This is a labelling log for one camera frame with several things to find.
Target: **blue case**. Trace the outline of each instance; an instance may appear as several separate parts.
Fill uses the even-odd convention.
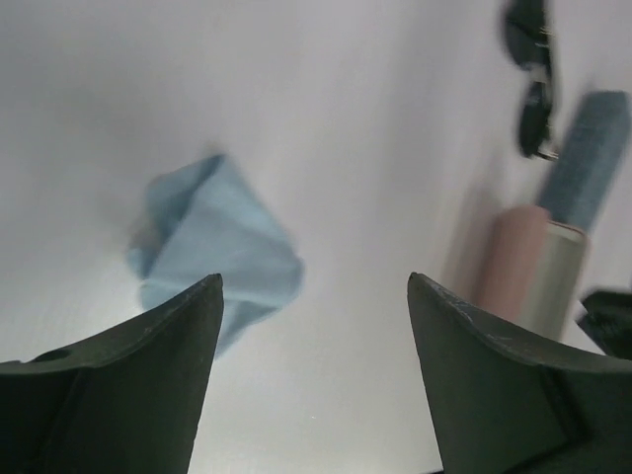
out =
[[[551,219],[589,232],[624,156],[630,135],[628,95],[587,94],[538,205]]]

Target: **black sunglasses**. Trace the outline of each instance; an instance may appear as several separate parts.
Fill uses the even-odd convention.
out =
[[[513,62],[529,71],[528,88],[518,127],[518,144],[525,157],[556,160],[551,115],[553,113],[553,65],[551,33],[545,0],[513,0],[505,14],[505,42]]]

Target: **cloth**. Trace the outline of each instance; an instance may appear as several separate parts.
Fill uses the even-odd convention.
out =
[[[210,274],[224,282],[216,354],[298,293],[303,265],[234,164],[214,156],[151,183],[148,221],[128,252],[145,310]]]

